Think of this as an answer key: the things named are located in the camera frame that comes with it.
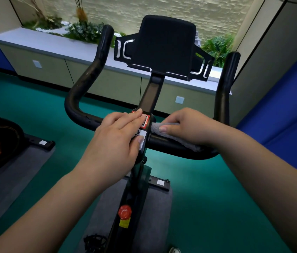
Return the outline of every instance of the hand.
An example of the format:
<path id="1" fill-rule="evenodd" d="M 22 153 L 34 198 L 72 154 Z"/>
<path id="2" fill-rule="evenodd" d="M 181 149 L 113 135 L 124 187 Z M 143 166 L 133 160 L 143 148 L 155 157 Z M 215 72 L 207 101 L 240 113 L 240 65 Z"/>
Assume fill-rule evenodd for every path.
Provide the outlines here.
<path id="1" fill-rule="evenodd" d="M 103 190 L 118 182 L 135 164 L 144 137 L 132 137 L 144 120 L 142 109 L 107 115 L 74 171 L 94 179 Z"/>
<path id="2" fill-rule="evenodd" d="M 162 125 L 159 128 L 160 132 L 193 144 L 208 146 L 214 145 L 216 135 L 225 127 L 224 124 L 190 108 L 183 108 L 170 114 L 163 120 L 163 123 L 165 122 L 178 122 L 180 125 Z"/>

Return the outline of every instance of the yellow label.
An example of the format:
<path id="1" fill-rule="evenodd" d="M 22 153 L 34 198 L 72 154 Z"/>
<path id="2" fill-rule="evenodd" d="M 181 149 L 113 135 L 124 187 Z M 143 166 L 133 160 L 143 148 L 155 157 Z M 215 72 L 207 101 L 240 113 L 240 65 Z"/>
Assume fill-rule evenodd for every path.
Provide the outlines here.
<path id="1" fill-rule="evenodd" d="M 122 228 L 129 228 L 129 223 L 130 223 L 131 218 L 127 219 L 127 220 L 121 220 L 119 222 L 119 226 Z"/>

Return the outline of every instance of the cabinet door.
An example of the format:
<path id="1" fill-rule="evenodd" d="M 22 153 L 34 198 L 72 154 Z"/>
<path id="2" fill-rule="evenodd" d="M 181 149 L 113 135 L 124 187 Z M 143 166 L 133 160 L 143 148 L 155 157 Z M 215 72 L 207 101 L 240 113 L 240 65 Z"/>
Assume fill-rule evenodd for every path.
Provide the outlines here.
<path id="1" fill-rule="evenodd" d="M 67 65 L 76 82 L 88 65 L 67 60 Z M 103 69 L 97 80 L 88 90 L 89 93 L 116 99 L 130 104 L 139 104 L 140 77 Z"/>
<path id="2" fill-rule="evenodd" d="M 0 49 L 7 57 L 19 76 L 71 88 L 73 82 L 64 59 L 23 50 L 0 44 Z M 33 61 L 38 61 L 42 68 L 37 68 Z"/>
<path id="3" fill-rule="evenodd" d="M 141 79 L 140 98 L 142 98 L 148 83 L 148 79 Z M 177 96 L 184 97 L 183 104 L 176 103 Z M 189 107 L 202 112 L 208 117 L 213 117 L 214 99 L 215 96 L 212 94 L 164 83 L 155 110 L 171 114 L 184 107 Z"/>

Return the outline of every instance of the person's right arm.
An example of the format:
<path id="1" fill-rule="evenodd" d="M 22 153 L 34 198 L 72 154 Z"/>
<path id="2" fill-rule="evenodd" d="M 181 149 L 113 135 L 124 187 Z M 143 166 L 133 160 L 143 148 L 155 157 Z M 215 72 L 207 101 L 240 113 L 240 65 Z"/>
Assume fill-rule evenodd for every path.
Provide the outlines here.
<path id="1" fill-rule="evenodd" d="M 297 169 L 245 133 L 184 108 L 164 122 L 161 132 L 218 149 L 222 158 L 268 217 L 290 249 L 297 252 Z"/>

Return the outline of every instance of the person's left hand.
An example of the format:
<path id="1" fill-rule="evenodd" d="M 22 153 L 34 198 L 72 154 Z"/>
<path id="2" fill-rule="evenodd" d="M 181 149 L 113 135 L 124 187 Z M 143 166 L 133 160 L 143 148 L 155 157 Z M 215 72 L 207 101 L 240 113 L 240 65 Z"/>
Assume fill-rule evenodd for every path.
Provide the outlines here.
<path id="1" fill-rule="evenodd" d="M 92 178 L 103 190 L 118 182 L 135 164 L 144 137 L 131 139 L 144 121 L 142 109 L 107 115 L 74 171 Z"/>

